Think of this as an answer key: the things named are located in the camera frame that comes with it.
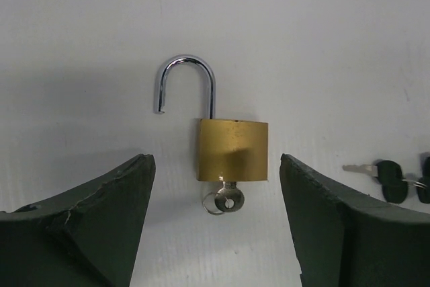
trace key ring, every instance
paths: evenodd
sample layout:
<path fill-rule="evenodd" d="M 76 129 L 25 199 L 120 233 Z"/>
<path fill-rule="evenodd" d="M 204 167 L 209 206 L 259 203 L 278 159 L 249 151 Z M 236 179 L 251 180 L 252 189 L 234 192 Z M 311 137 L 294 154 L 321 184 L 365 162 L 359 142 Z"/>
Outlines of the key ring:
<path fill-rule="evenodd" d="M 204 210 L 211 215 L 223 215 L 223 214 L 225 214 L 225 212 L 223 212 L 223 211 L 214 212 L 214 211 L 211 211 L 208 209 L 208 207 L 206 206 L 206 200 L 208 199 L 209 196 L 212 196 L 212 195 L 216 197 L 218 195 L 218 193 L 210 192 L 210 193 L 206 194 L 205 197 L 203 198 L 202 204 L 203 204 Z"/>

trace black object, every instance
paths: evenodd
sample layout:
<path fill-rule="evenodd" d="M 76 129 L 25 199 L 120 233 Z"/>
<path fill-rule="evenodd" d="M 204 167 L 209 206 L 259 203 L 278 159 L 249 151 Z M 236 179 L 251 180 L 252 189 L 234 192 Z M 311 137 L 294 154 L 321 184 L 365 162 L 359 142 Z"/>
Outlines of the black object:
<path fill-rule="evenodd" d="M 419 179 L 427 188 L 417 187 L 418 199 L 421 203 L 430 204 L 430 157 L 427 157 L 423 164 L 423 176 Z"/>
<path fill-rule="evenodd" d="M 153 156 L 138 155 L 67 192 L 0 212 L 0 286 L 129 286 L 154 176 Z"/>
<path fill-rule="evenodd" d="M 430 286 L 430 215 L 371 198 L 289 155 L 280 178 L 303 287 Z"/>
<path fill-rule="evenodd" d="M 378 177 L 382 184 L 382 195 L 389 203 L 400 204 L 408 196 L 408 184 L 403 181 L 402 168 L 393 161 L 380 161 L 376 164 Z"/>

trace key inserted in padlock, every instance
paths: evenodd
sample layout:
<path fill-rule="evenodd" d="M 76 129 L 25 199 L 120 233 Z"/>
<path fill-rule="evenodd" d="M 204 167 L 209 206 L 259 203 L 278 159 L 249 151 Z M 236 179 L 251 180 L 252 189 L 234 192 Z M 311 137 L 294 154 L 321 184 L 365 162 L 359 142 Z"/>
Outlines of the key inserted in padlock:
<path fill-rule="evenodd" d="M 156 113 L 162 114 L 166 97 L 166 81 L 170 70 L 181 63 L 199 66 L 208 79 L 208 115 L 200 122 L 199 181 L 222 183 L 216 193 L 203 199 L 204 208 L 214 215 L 240 210 L 245 202 L 238 181 L 267 181 L 268 124 L 215 118 L 215 76 L 209 65 L 193 55 L 179 55 L 167 61 L 159 70 Z M 213 195 L 220 212 L 210 211 L 205 201 Z"/>

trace metal ring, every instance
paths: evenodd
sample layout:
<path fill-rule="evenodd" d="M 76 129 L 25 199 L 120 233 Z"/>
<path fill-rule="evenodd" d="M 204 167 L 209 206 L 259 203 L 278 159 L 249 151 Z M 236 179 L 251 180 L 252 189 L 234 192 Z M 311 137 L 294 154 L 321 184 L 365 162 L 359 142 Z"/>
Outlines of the metal ring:
<path fill-rule="evenodd" d="M 427 185 L 425 185 L 424 183 L 421 183 L 420 181 L 414 181 L 413 179 L 402 179 L 402 181 L 405 181 L 407 183 L 412 183 L 412 185 L 414 185 L 416 188 L 422 188 L 422 189 L 427 189 Z"/>
<path fill-rule="evenodd" d="M 211 210 L 209 210 L 208 209 L 208 207 L 206 206 L 206 199 L 209 197 L 209 196 L 211 196 L 211 195 L 218 195 L 218 193 L 214 193 L 214 192 L 210 192 L 210 193 L 208 193 L 208 194 L 206 194 L 206 196 L 203 198 L 203 200 L 202 200 L 202 204 L 203 204 L 203 208 L 204 208 L 204 210 L 207 212 L 207 213 L 209 213 L 209 214 L 211 214 L 211 215 L 223 215 L 223 214 L 225 214 L 225 212 L 223 212 L 223 211 L 220 211 L 220 212 L 214 212 L 214 211 L 211 211 Z"/>

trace open padlock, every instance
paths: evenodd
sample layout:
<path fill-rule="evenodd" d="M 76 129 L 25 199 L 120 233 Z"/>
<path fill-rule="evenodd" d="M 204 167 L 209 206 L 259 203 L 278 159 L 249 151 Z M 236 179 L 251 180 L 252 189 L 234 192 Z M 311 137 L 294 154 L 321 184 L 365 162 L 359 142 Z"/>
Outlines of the open padlock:
<path fill-rule="evenodd" d="M 215 119 L 215 76 L 209 65 L 193 55 L 179 55 L 168 60 L 159 70 L 156 113 L 163 114 L 166 82 L 170 70 L 182 63 L 192 63 L 203 70 L 208 79 L 208 115 L 200 120 L 198 180 L 220 182 L 222 187 L 203 199 L 203 206 L 213 215 L 240 210 L 245 202 L 238 181 L 267 181 L 268 124 L 242 120 Z M 219 212 L 206 207 L 213 195 Z"/>

